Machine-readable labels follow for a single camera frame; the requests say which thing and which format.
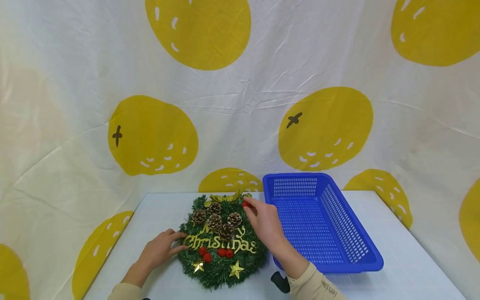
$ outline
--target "yellow circle pattern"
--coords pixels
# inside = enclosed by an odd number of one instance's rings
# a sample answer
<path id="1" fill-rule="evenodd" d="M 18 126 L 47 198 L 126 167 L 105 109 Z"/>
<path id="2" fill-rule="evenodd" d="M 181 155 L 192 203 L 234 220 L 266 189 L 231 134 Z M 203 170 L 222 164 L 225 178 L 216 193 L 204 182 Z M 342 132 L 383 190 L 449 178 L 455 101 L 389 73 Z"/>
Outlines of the yellow circle pattern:
<path id="1" fill-rule="evenodd" d="M 195 160 L 198 136 L 180 108 L 148 96 L 132 96 L 113 112 L 108 147 L 128 175 L 170 174 Z"/>
<path id="2" fill-rule="evenodd" d="M 200 183 L 198 192 L 263 192 L 262 182 L 254 175 L 237 168 L 223 168 L 208 174 Z"/>
<path id="3" fill-rule="evenodd" d="M 247 47 L 247 0 L 145 0 L 145 8 L 163 48 L 188 67 L 224 68 Z"/>
<path id="4" fill-rule="evenodd" d="M 397 0 L 391 37 L 405 59 L 450 66 L 480 50 L 480 1 Z"/>
<path id="5" fill-rule="evenodd" d="M 368 169 L 350 179 L 344 190 L 375 191 L 406 228 L 412 226 L 413 216 L 407 195 L 392 174 Z"/>
<path id="6" fill-rule="evenodd" d="M 472 185 L 465 196 L 458 218 L 463 238 L 480 262 L 480 179 Z"/>
<path id="7" fill-rule="evenodd" d="M 349 87 L 329 87 L 294 104 L 278 135 L 282 159 L 292 168 L 320 171 L 360 152 L 373 124 L 369 99 Z"/>
<path id="8" fill-rule="evenodd" d="M 18 255 L 0 244 L 0 299 L 29 300 L 27 272 Z"/>
<path id="9" fill-rule="evenodd" d="M 75 264 L 72 278 L 72 292 L 75 300 L 83 298 L 132 215 L 133 211 L 116 214 L 105 220 L 90 234 Z"/>

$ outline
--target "white backdrop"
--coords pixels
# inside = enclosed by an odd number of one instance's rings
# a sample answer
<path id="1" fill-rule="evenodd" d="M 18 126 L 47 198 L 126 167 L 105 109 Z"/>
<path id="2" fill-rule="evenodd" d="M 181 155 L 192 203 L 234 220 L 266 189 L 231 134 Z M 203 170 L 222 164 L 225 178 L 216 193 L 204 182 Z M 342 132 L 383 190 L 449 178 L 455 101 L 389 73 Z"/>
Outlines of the white backdrop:
<path id="1" fill-rule="evenodd" d="M 475 0 L 0 1 L 0 294 L 81 298 L 147 192 L 304 170 L 376 190 L 476 299 L 479 17 Z"/>

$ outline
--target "table surface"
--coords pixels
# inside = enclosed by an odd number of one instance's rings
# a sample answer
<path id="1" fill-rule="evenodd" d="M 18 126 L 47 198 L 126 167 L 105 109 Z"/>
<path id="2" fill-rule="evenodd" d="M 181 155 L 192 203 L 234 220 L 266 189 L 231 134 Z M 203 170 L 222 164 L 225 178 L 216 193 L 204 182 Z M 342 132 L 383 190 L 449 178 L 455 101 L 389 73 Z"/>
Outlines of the table surface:
<path id="1" fill-rule="evenodd" d="M 327 275 L 349 300 L 465 299 L 375 192 L 342 192 L 384 258 L 379 272 Z M 263 193 L 252 193 L 264 201 Z M 177 229 L 200 193 L 147 194 L 105 262 L 85 299 L 106 299 L 145 244 L 159 232 Z M 271 255 L 266 267 L 233 288 L 210 291 L 185 276 L 180 263 L 155 270 L 143 297 L 160 299 L 290 299 L 270 281 L 279 269 Z"/>

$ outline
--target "pine cone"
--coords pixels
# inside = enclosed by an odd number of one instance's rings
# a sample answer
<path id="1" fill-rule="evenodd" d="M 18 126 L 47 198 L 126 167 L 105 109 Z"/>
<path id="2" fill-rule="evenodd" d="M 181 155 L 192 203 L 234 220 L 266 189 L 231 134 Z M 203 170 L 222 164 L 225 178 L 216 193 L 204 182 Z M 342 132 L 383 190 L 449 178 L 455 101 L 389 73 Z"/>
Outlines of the pine cone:
<path id="1" fill-rule="evenodd" d="M 218 230 L 218 235 L 222 240 L 229 241 L 233 238 L 233 227 L 230 224 L 223 224 Z"/>
<path id="2" fill-rule="evenodd" d="M 228 223 L 232 225 L 233 228 L 237 228 L 241 224 L 241 216 L 239 213 L 234 212 L 228 216 Z"/>
<path id="3" fill-rule="evenodd" d="M 209 207 L 207 207 L 207 210 L 211 214 L 220 214 L 220 211 L 222 210 L 222 206 L 220 206 L 220 203 L 218 202 L 213 202 L 210 204 Z"/>
<path id="4" fill-rule="evenodd" d="M 222 226 L 222 217 L 217 214 L 211 215 L 207 220 L 207 225 L 211 230 L 219 229 Z"/>
<path id="5" fill-rule="evenodd" d="M 206 219 L 207 216 L 203 209 L 197 209 L 192 215 L 192 220 L 195 224 L 203 224 Z"/>

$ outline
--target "red pom-pom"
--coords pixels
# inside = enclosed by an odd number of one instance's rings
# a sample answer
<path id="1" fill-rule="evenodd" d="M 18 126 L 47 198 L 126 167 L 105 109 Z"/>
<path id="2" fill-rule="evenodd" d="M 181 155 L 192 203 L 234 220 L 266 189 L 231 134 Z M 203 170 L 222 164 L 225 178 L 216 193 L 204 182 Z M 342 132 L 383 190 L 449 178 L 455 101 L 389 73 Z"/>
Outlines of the red pom-pom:
<path id="1" fill-rule="evenodd" d="M 220 257 L 225 257 L 225 248 L 219 248 L 216 253 L 218 254 L 218 256 Z"/>
<path id="2" fill-rule="evenodd" d="M 250 203 L 248 203 L 247 201 L 243 201 L 243 203 L 241 204 L 241 207 L 246 207 L 246 206 L 248 206 L 249 208 L 253 208 L 253 206 Z"/>
<path id="3" fill-rule="evenodd" d="M 225 256 L 227 258 L 232 258 L 233 257 L 233 251 L 232 249 L 227 249 L 227 251 L 225 251 Z"/>
<path id="4" fill-rule="evenodd" d="M 210 253 L 207 253 L 204 255 L 204 262 L 206 263 L 211 263 L 212 262 L 212 255 Z"/>
<path id="5" fill-rule="evenodd" d="M 207 248 L 205 247 L 200 247 L 198 253 L 200 254 L 200 256 L 204 256 L 205 254 L 207 254 Z"/>

